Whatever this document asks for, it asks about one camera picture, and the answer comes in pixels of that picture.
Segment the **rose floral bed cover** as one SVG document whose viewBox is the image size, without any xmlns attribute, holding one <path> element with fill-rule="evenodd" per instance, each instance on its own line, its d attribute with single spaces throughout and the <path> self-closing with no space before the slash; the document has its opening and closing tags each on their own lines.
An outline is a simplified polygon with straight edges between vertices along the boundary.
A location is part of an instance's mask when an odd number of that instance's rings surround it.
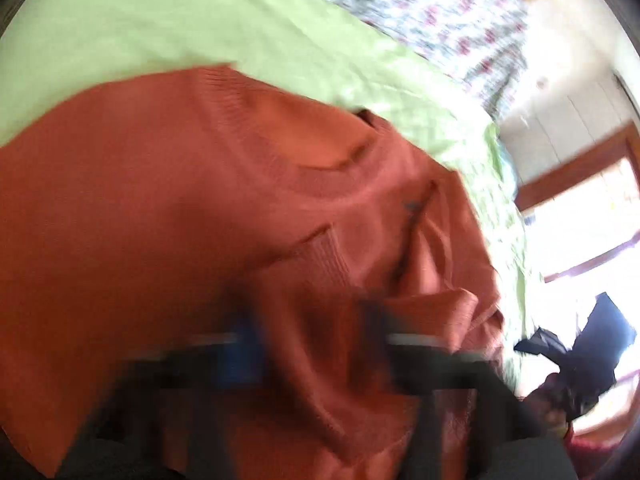
<svg viewBox="0 0 640 480">
<path fill-rule="evenodd" d="M 523 0 L 326 0 L 465 84 L 505 118 L 526 67 Z"/>
</svg>

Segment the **dark blue clothes pile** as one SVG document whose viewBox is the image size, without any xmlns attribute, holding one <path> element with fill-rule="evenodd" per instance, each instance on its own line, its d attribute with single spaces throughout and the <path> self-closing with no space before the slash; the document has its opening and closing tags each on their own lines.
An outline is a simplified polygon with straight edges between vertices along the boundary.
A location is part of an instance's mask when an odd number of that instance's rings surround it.
<svg viewBox="0 0 640 480">
<path fill-rule="evenodd" d="M 559 367 L 549 390 L 550 404 L 572 422 L 591 411 L 600 396 L 616 384 L 615 369 L 636 337 L 636 330 L 610 296 L 602 292 L 570 348 L 555 333 L 537 328 L 533 336 L 520 340 L 514 350 L 544 356 Z"/>
</svg>

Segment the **brown wooden door frame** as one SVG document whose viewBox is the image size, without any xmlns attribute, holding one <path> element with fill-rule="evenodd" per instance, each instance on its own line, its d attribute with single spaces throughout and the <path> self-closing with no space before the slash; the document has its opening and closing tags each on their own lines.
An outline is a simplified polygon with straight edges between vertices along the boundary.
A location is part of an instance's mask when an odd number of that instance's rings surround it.
<svg viewBox="0 0 640 480">
<path fill-rule="evenodd" d="M 515 199 L 516 206 L 519 211 L 526 211 L 552 200 L 622 159 L 628 160 L 634 180 L 639 183 L 639 131 L 633 122 L 627 122 L 568 162 L 522 185 Z"/>
</svg>

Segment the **rust orange knit sweater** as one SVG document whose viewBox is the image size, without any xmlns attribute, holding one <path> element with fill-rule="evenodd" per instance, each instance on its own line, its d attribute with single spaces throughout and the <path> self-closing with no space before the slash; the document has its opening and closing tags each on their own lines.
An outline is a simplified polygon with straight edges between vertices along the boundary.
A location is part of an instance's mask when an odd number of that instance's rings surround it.
<svg viewBox="0 0 640 480">
<path fill-rule="evenodd" d="M 389 479 L 416 423 L 371 302 L 494 358 L 496 272 L 458 174 L 368 110 L 218 65 L 101 84 L 1 151 L 1 426 L 52 476 L 128 360 L 252 322 L 210 399 L 242 479 Z"/>
</svg>

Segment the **light green bed sheet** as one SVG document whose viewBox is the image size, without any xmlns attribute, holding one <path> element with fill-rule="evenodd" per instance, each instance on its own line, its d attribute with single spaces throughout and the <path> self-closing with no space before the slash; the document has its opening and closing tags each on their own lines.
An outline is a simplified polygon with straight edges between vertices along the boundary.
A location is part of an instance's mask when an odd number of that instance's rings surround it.
<svg viewBox="0 0 640 480">
<path fill-rule="evenodd" d="M 1 0 L 1 139 L 102 82 L 229 62 L 311 99 L 368 108 L 458 170 L 498 273 L 503 375 L 520 385 L 524 226 L 478 99 L 407 47 L 323 0 Z"/>
</svg>

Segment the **red fluffy cloth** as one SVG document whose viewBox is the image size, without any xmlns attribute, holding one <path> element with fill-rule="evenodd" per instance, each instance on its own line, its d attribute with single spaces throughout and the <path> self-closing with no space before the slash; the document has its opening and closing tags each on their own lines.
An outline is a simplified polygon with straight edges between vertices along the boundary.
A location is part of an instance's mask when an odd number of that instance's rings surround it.
<svg viewBox="0 0 640 480">
<path fill-rule="evenodd" d="M 622 418 L 602 422 L 584 432 L 576 432 L 569 426 L 563 442 L 577 478 L 592 479 L 613 456 L 630 427 L 631 422 Z"/>
</svg>

